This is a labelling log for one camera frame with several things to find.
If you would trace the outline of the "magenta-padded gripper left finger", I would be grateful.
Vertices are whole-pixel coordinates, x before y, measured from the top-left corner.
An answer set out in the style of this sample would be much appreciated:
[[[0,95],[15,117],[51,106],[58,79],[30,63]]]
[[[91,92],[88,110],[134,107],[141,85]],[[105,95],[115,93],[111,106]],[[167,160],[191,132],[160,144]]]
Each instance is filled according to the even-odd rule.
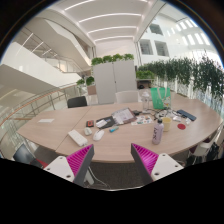
[[[78,186],[83,186],[93,156],[94,145],[90,144],[67,157],[58,156],[44,170]]]

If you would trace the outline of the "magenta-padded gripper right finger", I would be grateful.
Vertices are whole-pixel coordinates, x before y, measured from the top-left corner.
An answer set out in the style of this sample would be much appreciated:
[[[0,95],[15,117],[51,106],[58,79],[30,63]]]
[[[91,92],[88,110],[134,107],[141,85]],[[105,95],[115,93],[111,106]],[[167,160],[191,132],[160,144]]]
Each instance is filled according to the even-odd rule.
[[[143,184],[147,185],[183,168],[166,153],[157,154],[143,146],[132,143],[131,154]]]

